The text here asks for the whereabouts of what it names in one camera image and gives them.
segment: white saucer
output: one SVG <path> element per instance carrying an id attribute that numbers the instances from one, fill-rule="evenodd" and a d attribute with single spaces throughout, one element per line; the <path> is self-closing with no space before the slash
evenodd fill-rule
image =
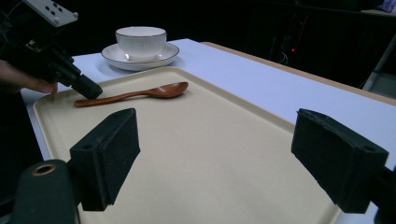
<path id="1" fill-rule="evenodd" d="M 150 68 L 166 66 L 171 63 L 178 55 L 179 49 L 173 44 L 166 43 L 165 48 L 161 54 L 157 55 L 156 59 L 148 62 L 137 62 L 129 58 L 128 54 L 124 53 L 118 44 L 110 45 L 102 50 L 102 56 L 106 61 L 120 69 L 131 71 L 143 71 Z"/>

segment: wooden spoon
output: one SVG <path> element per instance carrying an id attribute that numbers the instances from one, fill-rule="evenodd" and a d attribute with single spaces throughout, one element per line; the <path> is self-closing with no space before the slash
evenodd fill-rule
<path id="1" fill-rule="evenodd" d="M 187 89 L 187 87 L 189 87 L 188 82 L 177 82 L 177 83 L 153 88 L 150 90 L 132 91 L 132 92 L 127 92 L 127 93 L 124 93 L 121 95 L 110 96 L 110 97 L 101 98 L 101 99 L 77 100 L 77 101 L 75 101 L 74 105 L 76 107 L 107 105 L 107 104 L 119 102 L 119 101 L 129 98 L 129 97 L 134 97 L 134 96 L 139 96 L 139 95 L 147 95 L 147 96 L 151 96 L 151 97 L 155 97 L 155 98 L 172 98 L 172 97 L 179 96 L 181 93 L 183 93 L 184 90 Z"/>

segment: human hand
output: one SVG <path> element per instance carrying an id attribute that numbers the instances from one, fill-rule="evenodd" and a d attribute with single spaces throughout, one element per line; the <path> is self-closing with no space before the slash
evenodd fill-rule
<path id="1" fill-rule="evenodd" d="M 0 60 L 0 92 L 17 93 L 23 88 L 53 94 L 58 91 L 58 83 L 51 84 L 41 78 L 32 77 L 10 63 Z"/>

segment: beige tray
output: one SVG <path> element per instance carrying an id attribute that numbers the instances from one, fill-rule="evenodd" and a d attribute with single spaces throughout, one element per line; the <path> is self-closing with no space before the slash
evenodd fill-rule
<path id="1" fill-rule="evenodd" d="M 75 91 L 34 105 L 49 154 L 69 148 L 109 114 L 134 107 L 141 153 L 114 205 L 87 223 L 334 223 L 333 205 L 290 152 L 291 123 L 174 67 L 100 83 L 100 97 L 188 81 L 180 97 L 76 108 Z"/>

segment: table surface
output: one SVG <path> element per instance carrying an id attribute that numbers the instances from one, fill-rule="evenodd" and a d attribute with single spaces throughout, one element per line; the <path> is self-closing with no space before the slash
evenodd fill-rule
<path id="1" fill-rule="evenodd" d="M 256 58 L 213 43 L 170 41 L 179 47 L 169 66 L 183 69 L 282 119 L 295 123 L 299 108 L 326 114 L 389 152 L 386 166 L 396 164 L 396 101 Z M 135 72 L 109 66 L 101 53 L 75 56 L 75 66 L 95 82 Z M 60 91 L 69 90 L 60 84 Z M 22 90 L 44 160 L 50 159 L 33 104 L 44 94 Z M 373 223 L 376 207 L 366 214 L 342 214 L 337 223 Z"/>

